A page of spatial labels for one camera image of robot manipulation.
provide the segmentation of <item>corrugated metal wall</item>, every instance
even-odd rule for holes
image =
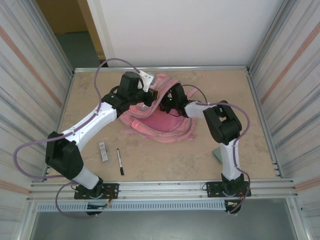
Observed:
[[[13,152],[57,128],[71,68],[28,0],[0,2],[0,239],[12,239],[32,179],[18,172]],[[22,149],[21,167],[41,175],[45,145]]]
[[[252,69],[279,164],[320,239],[320,1],[296,0]]]

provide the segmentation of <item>green object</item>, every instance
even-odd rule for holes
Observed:
[[[221,155],[220,147],[218,147],[216,150],[213,150],[212,153],[215,156],[215,158],[218,159],[220,163],[222,163],[222,155]]]

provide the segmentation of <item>beige tabletop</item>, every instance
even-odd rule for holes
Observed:
[[[243,70],[228,71],[168,71],[183,84],[194,84],[202,89],[211,103],[227,100],[243,108],[250,116],[251,126],[239,142],[240,166],[253,179],[275,178],[275,172],[260,120]],[[119,85],[123,72],[101,72],[98,87],[101,95]],[[61,131],[72,127],[85,117],[97,104],[98,97],[93,86],[94,73],[77,73],[71,89]],[[193,100],[204,101],[198,92]],[[236,115],[246,127],[243,114]],[[189,181],[219,180],[222,164],[213,156],[219,147],[209,132],[204,119],[196,122],[196,138],[193,141],[160,143],[144,140],[138,134],[123,135],[129,129],[119,119],[108,124],[96,134],[81,152],[84,165],[104,181]],[[109,163],[103,163],[99,143],[104,142],[108,150]],[[120,149],[124,176],[120,174],[117,149]]]

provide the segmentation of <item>pink backpack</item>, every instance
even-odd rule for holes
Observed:
[[[179,81],[170,76],[162,73],[157,74],[155,84],[150,86],[158,91],[157,100],[152,103],[151,107],[139,103],[124,112],[119,118],[132,129],[122,130],[121,133],[139,133],[146,140],[153,139],[161,143],[173,143],[185,139],[193,140],[196,119],[177,116],[178,113],[174,109],[170,111],[170,114],[158,109],[164,95],[177,83]],[[190,98],[196,92],[197,89],[193,88],[187,97]]]

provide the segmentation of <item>pen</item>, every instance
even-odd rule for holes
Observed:
[[[119,165],[120,165],[120,173],[121,173],[121,176],[124,176],[125,173],[124,173],[124,169],[123,169],[122,164],[121,164],[121,158],[120,158],[119,148],[116,149],[116,152],[118,153],[118,159],[119,159]]]

